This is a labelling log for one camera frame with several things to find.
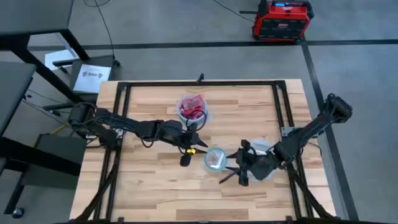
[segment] wooden table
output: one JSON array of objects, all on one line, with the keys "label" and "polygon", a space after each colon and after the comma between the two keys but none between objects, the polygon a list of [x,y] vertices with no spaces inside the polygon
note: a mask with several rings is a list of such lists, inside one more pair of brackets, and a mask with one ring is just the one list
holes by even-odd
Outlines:
[{"label": "wooden table", "polygon": [[[301,80],[286,80],[295,125],[311,121]],[[101,86],[97,105],[113,109],[117,82]],[[199,132],[210,147],[236,152],[241,139],[264,138],[271,144],[280,139],[280,130],[270,86],[140,86],[131,89],[128,117],[136,120],[177,119],[177,100],[189,93],[202,94],[210,117]],[[70,218],[77,217],[98,189],[103,149],[87,149]],[[238,178],[218,184],[228,172],[205,168],[203,155],[195,155],[189,167],[180,167],[176,147],[156,142],[150,149],[131,133],[124,136],[112,220],[199,221],[199,220],[285,220],[294,217],[289,180],[277,170],[265,182],[250,181],[249,187]],[[323,170],[320,151],[307,145],[303,164],[310,190],[331,214],[333,202]],[[303,214],[305,207],[300,199]],[[101,217],[104,217],[105,204]]]}]

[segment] yellow cable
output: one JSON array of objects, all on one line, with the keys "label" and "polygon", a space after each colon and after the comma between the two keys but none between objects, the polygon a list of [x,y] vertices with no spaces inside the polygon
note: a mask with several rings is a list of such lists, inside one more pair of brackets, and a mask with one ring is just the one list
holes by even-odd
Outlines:
[{"label": "yellow cable", "polygon": [[57,129],[52,131],[50,134],[58,134],[62,129],[66,128],[67,126],[68,126],[68,124],[64,124],[61,127],[58,127]]}]

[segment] white paper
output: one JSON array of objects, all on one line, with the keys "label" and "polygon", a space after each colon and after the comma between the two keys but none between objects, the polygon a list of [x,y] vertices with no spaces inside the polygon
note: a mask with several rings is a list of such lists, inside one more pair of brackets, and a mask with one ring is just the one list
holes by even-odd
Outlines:
[{"label": "white paper", "polygon": [[57,67],[55,67],[52,62],[56,62],[59,60],[70,60],[70,59],[76,59],[77,57],[74,57],[69,50],[60,50],[57,52],[52,52],[44,55],[44,64],[47,68],[49,68],[51,71],[58,70]]},{"label": "white paper", "polygon": [[111,67],[83,64],[81,65],[73,91],[98,93],[100,92],[101,82],[108,81],[110,73]]}]

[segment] red power station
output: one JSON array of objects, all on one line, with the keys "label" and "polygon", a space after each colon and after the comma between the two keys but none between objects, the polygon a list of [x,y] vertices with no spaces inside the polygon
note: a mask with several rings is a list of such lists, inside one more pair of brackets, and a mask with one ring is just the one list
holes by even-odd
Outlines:
[{"label": "red power station", "polygon": [[296,41],[314,17],[308,1],[261,0],[252,28],[256,40]]}]

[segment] black cable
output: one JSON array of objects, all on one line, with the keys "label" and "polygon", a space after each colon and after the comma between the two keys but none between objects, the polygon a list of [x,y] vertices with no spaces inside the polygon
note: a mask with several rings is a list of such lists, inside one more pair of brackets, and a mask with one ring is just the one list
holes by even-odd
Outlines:
[{"label": "black cable", "polygon": [[70,134],[69,134],[69,137],[72,137],[73,136],[73,134],[75,134],[76,133],[76,131],[77,130],[73,130]]},{"label": "black cable", "polygon": [[322,148],[321,148],[319,145],[317,145],[317,144],[315,144],[315,143],[312,143],[312,142],[307,142],[307,144],[310,144],[310,145],[312,145],[312,146],[315,146],[315,147],[319,148],[319,151],[320,151],[321,156],[322,156]]},{"label": "black cable", "polygon": [[47,97],[47,96],[43,96],[43,95],[41,95],[40,93],[37,93],[37,92],[35,92],[35,91],[33,91],[33,90],[27,90],[27,91],[31,91],[32,93],[34,93],[34,94],[36,94],[36,95],[38,95],[38,96],[41,96],[42,98],[46,98],[46,99],[51,100],[51,101],[54,101],[54,102],[56,102],[56,103],[62,103],[61,101],[58,101],[58,100],[49,98],[49,97]]},{"label": "black cable", "polygon": [[[28,102],[28,103],[30,103],[32,106],[35,106],[35,107],[37,107],[37,108],[40,108],[40,109],[46,111],[42,106],[39,106],[39,105],[37,105],[37,104],[34,104],[34,103],[32,103],[32,102],[30,102],[30,101],[28,101],[28,100],[25,100],[25,101]],[[57,111],[57,112],[59,112],[59,113],[67,113],[67,114],[70,114],[70,112],[66,112],[66,111]]]},{"label": "black cable", "polygon": [[[107,4],[107,3],[110,2],[110,1],[111,1],[111,0],[107,0],[106,2],[104,2],[104,3],[102,3],[102,4],[99,4],[98,6],[103,6],[103,5]],[[85,5],[88,6],[88,7],[97,7],[96,5],[90,5],[90,4],[88,4],[88,3],[87,3],[87,0],[83,0],[83,2],[84,2]]]},{"label": "black cable", "polygon": [[184,152],[182,151],[181,147],[180,146],[177,146],[177,147],[178,147],[178,150],[181,152],[181,154],[184,155]]},{"label": "black cable", "polygon": [[[192,116],[193,116],[193,113],[194,112],[201,112],[204,116],[205,116],[205,120],[203,121],[203,124],[200,126],[200,128],[198,128],[198,129],[196,129],[196,131],[200,131],[204,126],[205,126],[205,124],[206,124],[206,121],[207,121],[207,114],[203,111],[203,110],[194,110],[194,111],[192,111],[189,115],[188,115],[188,117],[191,117],[191,119],[192,119]],[[188,128],[188,121],[190,120],[190,118],[187,118],[187,120],[185,121],[185,126]]]},{"label": "black cable", "polygon": [[[89,123],[89,122],[96,122],[96,123],[98,123],[98,124],[101,124],[100,122],[97,122],[97,121],[96,121],[97,119],[100,119],[100,118],[102,118],[102,116],[91,118],[91,119],[89,119],[88,121],[85,121],[85,122],[83,122],[83,123],[79,123],[78,125],[84,125],[84,124],[87,124],[87,123]],[[120,120],[120,119],[117,119],[117,118],[113,118],[113,120],[115,120],[115,121],[123,121],[123,120]],[[141,140],[141,143],[142,143],[142,145],[143,145],[144,147],[150,148],[150,147],[152,147],[152,146],[154,145],[155,140],[157,139],[157,137],[158,137],[160,131],[161,131],[163,128],[174,128],[174,129],[177,129],[177,128],[173,127],[173,126],[167,126],[167,125],[164,125],[164,126],[160,127],[160,128],[156,131],[155,136],[150,140],[150,144],[149,144],[149,145],[147,145],[147,144],[144,142],[144,139],[142,138],[141,135],[139,135],[139,133],[135,133],[135,134],[136,134],[136,136]]]},{"label": "black cable", "polygon": [[224,6],[223,4],[219,3],[217,0],[213,0],[213,1],[216,2],[217,4],[219,4],[221,7],[223,7],[223,8],[225,8],[225,9],[231,11],[233,14],[239,16],[240,18],[245,19],[245,20],[250,21],[250,22],[254,22],[254,21],[251,20],[251,19],[248,19],[248,18],[246,18],[246,17],[243,17],[243,16],[239,15],[238,13],[236,13],[235,11],[233,11],[232,9],[230,9],[230,8]]},{"label": "black cable", "polygon": [[86,146],[89,145],[90,143],[92,143],[93,141],[95,141],[96,139],[98,139],[98,136],[95,137],[95,138],[93,138],[92,140],[88,141],[87,144],[86,144]]},{"label": "black cable", "polygon": [[109,41],[111,42],[112,55],[113,55],[113,59],[114,59],[114,49],[113,49],[113,43],[112,43],[111,34],[109,33],[108,26],[106,25],[106,22],[105,22],[105,19],[104,19],[104,15],[102,15],[102,12],[101,12],[101,9],[100,9],[100,5],[98,5],[97,0],[94,0],[94,2],[95,2],[95,4],[96,4],[96,7],[97,7],[99,13],[101,14],[102,21],[104,22],[106,31],[108,32],[108,37],[109,37]]},{"label": "black cable", "polygon": [[58,122],[58,123],[60,123],[60,124],[62,124],[62,125],[64,125],[64,124],[67,123],[67,122],[59,121],[58,119],[56,119],[56,118],[54,118],[54,117],[48,115],[46,112],[41,111],[40,109],[38,109],[38,108],[36,108],[35,106],[31,105],[31,104],[30,104],[28,101],[26,101],[26,100],[22,100],[22,102],[26,103],[27,105],[29,105],[29,106],[32,107],[33,109],[39,111],[40,113],[43,113],[44,115],[48,116],[49,118],[53,119],[54,121],[56,121],[56,122]]},{"label": "black cable", "polygon": [[253,154],[256,156],[257,155],[256,150],[252,146],[250,146],[250,149],[253,151]]},{"label": "black cable", "polygon": [[103,147],[103,146],[86,146],[86,149],[94,149],[94,148],[99,148],[99,147]]}]

